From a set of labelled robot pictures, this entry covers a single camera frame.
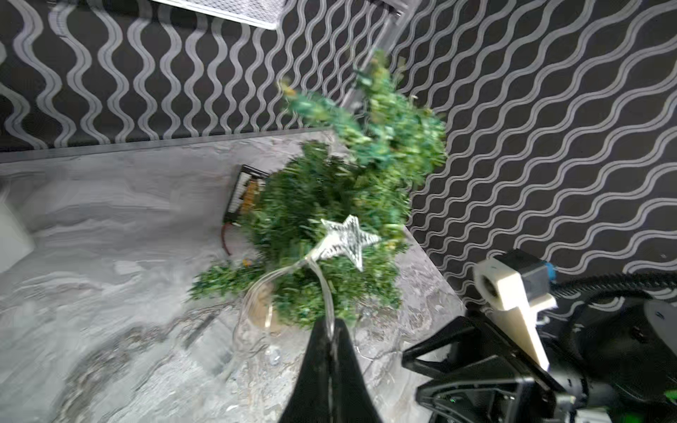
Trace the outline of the small green christmas tree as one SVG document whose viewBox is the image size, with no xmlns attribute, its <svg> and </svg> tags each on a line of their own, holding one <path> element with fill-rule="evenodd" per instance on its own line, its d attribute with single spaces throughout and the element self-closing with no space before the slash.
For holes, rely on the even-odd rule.
<svg viewBox="0 0 677 423">
<path fill-rule="evenodd" d="M 319 272 L 303 268 L 279 278 L 273 284 L 275 317 L 287 325 L 312 326 L 324 315 L 322 280 L 330 286 L 341 319 L 354 321 L 369 304 L 400 306 L 396 261 L 409 247 L 409 195 L 446 162 L 445 125 L 433 111 L 398 92 L 382 53 L 357 74 L 356 86 L 362 94 L 358 112 L 317 93 L 283 86 L 287 109 L 307 123 L 330 128 L 345 151 L 334 153 L 322 141 L 303 143 L 297 157 L 266 179 L 238 220 L 254 257 L 201 272 L 190 298 L 244 294 L 264 274 L 293 264 L 317 246 L 326 220 L 354 216 L 364 231 L 380 237 L 363 250 L 361 267 L 342 255 L 321 260 Z"/>
</svg>

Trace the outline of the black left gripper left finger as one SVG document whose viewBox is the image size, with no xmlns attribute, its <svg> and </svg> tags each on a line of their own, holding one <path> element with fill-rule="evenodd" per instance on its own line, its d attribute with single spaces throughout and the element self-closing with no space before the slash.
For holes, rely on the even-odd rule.
<svg viewBox="0 0 677 423">
<path fill-rule="evenodd" d="M 330 342 L 326 323 L 314 324 L 300 372 L 279 422 L 330 422 Z"/>
</svg>

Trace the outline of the white brown storage box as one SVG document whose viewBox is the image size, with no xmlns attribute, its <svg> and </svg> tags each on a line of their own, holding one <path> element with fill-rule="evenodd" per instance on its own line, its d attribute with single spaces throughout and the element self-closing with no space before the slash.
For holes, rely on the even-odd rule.
<svg viewBox="0 0 677 423">
<path fill-rule="evenodd" d="M 30 255 L 35 250 L 35 242 L 12 208 L 1 201 L 1 273 Z"/>
</svg>

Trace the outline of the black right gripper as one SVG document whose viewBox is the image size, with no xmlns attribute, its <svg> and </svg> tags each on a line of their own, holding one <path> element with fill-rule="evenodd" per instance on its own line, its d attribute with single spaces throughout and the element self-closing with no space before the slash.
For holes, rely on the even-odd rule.
<svg viewBox="0 0 677 423">
<path fill-rule="evenodd" d="M 435 422 L 569 422 L 585 402 L 579 373 L 544 370 L 478 312 L 405 350 L 402 365 L 428 377 L 415 400 Z"/>
</svg>

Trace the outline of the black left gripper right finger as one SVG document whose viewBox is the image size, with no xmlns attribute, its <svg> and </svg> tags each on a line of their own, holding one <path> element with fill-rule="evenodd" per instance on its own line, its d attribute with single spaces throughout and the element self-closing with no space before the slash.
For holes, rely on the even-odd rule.
<svg viewBox="0 0 677 423">
<path fill-rule="evenodd" d="M 381 422 L 364 382 L 349 330 L 334 320 L 331 341 L 331 418 L 333 422 Z"/>
</svg>

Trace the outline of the silver aluminium frame post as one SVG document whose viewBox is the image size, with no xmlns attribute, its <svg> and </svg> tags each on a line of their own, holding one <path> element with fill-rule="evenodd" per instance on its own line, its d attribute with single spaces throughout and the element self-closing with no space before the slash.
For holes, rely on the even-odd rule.
<svg viewBox="0 0 677 423">
<path fill-rule="evenodd" d="M 357 93 L 357 72 L 365 72 L 376 56 L 393 54 L 400 38 L 409 30 L 420 1 L 359 1 L 357 12 L 349 12 L 347 35 L 340 39 L 338 59 L 338 101 L 355 110 L 361 95 Z"/>
</svg>

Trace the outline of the black charger board yellow connectors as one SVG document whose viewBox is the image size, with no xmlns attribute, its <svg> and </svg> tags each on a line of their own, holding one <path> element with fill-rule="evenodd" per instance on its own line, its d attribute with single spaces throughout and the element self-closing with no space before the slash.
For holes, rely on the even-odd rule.
<svg viewBox="0 0 677 423">
<path fill-rule="evenodd" d="M 239 168 L 220 230 L 221 246 L 228 257 L 231 256 L 231 252 L 226 243 L 227 229 L 238 226 L 240 216 L 250 211 L 256 198 L 264 190 L 269 176 L 270 173 L 249 165 L 243 164 Z"/>
</svg>

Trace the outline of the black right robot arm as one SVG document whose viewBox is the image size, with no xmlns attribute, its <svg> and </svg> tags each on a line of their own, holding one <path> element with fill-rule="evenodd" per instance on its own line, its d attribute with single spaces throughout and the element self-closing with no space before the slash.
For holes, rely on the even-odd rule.
<svg viewBox="0 0 677 423">
<path fill-rule="evenodd" d="M 416 402 L 435 422 L 673 422 L 676 310 L 644 299 L 544 343 L 543 368 L 484 315 L 471 312 L 407 349 L 425 375 Z"/>
</svg>

